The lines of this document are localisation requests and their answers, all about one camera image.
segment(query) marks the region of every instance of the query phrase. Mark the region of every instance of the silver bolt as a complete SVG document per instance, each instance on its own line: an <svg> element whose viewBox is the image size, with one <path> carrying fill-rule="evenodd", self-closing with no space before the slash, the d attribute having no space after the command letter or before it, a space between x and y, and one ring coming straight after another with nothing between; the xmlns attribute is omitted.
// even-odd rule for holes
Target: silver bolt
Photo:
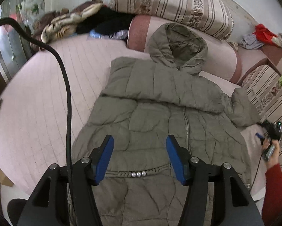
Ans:
<svg viewBox="0 0 282 226"><path fill-rule="evenodd" d="M193 156L193 157L190 158L190 161L191 161L192 163L198 163L198 162L199 162L199 159L198 159L197 157Z"/></svg>
<svg viewBox="0 0 282 226"><path fill-rule="evenodd" d="M228 163L228 162L224 163L223 166L224 166L224 168L226 168L226 169L230 169L230 168L232 167L231 164Z"/></svg>
<svg viewBox="0 0 282 226"><path fill-rule="evenodd" d="M81 162L82 163L88 163L90 161L90 158L89 157L83 157L82 159L81 159Z"/></svg>
<svg viewBox="0 0 282 226"><path fill-rule="evenodd" d="M54 170L54 169L56 169L57 168L57 164L56 163L53 163L53 164L51 164L50 166L49 166L49 168L51 169L51 170Z"/></svg>

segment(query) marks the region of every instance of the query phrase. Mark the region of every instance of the person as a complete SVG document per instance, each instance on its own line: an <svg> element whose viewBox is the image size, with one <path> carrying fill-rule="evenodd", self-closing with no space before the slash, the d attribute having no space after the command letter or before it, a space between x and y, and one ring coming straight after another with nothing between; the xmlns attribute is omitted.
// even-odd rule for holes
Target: person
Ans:
<svg viewBox="0 0 282 226"><path fill-rule="evenodd" d="M279 141L272 140L275 150L266 161L267 171L266 176L266 192L262 207L262 220L265 226L270 226L282 211L282 171L279 165ZM270 145L269 139L265 139L262 145L262 150L265 150Z"/></svg>

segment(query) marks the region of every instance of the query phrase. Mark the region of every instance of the thin black wire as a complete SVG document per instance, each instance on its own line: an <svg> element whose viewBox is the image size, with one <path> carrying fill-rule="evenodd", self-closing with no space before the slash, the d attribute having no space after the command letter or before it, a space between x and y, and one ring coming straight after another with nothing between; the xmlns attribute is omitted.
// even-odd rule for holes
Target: thin black wire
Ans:
<svg viewBox="0 0 282 226"><path fill-rule="evenodd" d="M2 25L11 25L17 31L17 33L21 37L23 37L25 40L51 52L54 55L54 57L56 58L57 62L59 63L59 67L62 71L63 79L64 79L65 86L66 86L66 93L67 93L67 110L68 111L67 111L67 132L66 132L66 159L67 159L67 175L68 175L69 190L71 194L72 205L74 207L73 193L72 193L73 184L72 184L72 158L71 158L71 117L72 117L71 90L70 90L70 84L69 84L69 80L68 80L68 76L66 73L64 63L61 57L59 56L59 54L51 46L29 36L21 28L21 26L17 23L17 21L15 21L14 19L12 18L0 19L0 26Z"/></svg>
<svg viewBox="0 0 282 226"><path fill-rule="evenodd" d="M260 159L259 159L259 163L258 163L258 166L257 166L257 170L256 170L256 174L255 174L254 180L253 180L253 182L252 182L252 186L251 186L251 188L250 188L250 192L251 192L251 190L252 190L252 188L253 188L253 185L254 185L255 179L256 179L256 177L257 177L258 168L259 168L259 165L260 165L260 162L261 162L261 157L262 157L262 154L261 154Z"/></svg>

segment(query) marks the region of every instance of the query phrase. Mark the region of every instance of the pink quilted bed cover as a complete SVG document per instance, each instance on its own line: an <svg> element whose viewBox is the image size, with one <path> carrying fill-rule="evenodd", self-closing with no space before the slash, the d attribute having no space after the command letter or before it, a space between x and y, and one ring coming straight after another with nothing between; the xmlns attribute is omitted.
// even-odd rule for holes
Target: pink quilted bed cover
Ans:
<svg viewBox="0 0 282 226"><path fill-rule="evenodd" d="M70 81L73 143L106 85L111 60L149 55L128 49L124 41L92 39L87 34L51 46L61 56ZM66 163L66 90L57 60L47 51L35 54L1 98L0 168L31 194L50 164Z"/></svg>

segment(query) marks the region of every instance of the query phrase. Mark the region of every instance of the striped pillow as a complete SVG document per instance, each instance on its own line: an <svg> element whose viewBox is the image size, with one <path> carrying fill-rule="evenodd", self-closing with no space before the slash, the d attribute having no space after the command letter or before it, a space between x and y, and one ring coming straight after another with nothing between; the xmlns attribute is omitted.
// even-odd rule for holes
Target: striped pillow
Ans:
<svg viewBox="0 0 282 226"><path fill-rule="evenodd" d="M169 19L226 40L233 30L229 9L220 0L111 0L113 10Z"/></svg>
<svg viewBox="0 0 282 226"><path fill-rule="evenodd" d="M282 121L282 86L280 76L270 66L262 65L253 70L243 81L248 98L258 110L261 121ZM282 168L282 138L279 162Z"/></svg>

